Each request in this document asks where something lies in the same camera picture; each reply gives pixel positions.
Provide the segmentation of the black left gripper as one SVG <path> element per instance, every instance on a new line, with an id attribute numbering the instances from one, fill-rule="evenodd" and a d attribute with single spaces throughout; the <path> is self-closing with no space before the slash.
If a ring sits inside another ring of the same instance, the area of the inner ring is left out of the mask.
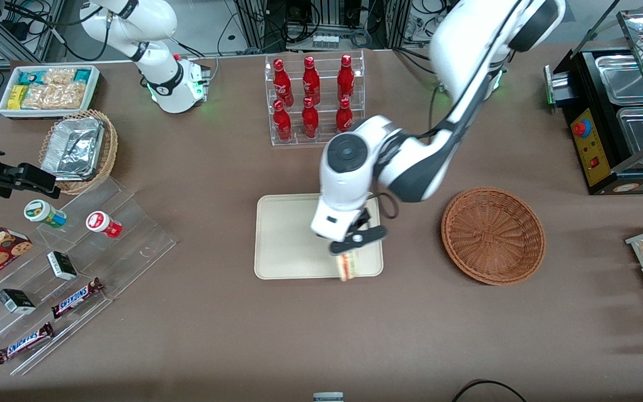
<path id="1" fill-rule="evenodd" d="M 370 227 L 364 229 L 364 231 L 352 231 L 341 242 L 331 242 L 329 252 L 331 255 L 344 255 L 375 242 L 380 242 L 385 239 L 386 235 L 385 226 Z"/>

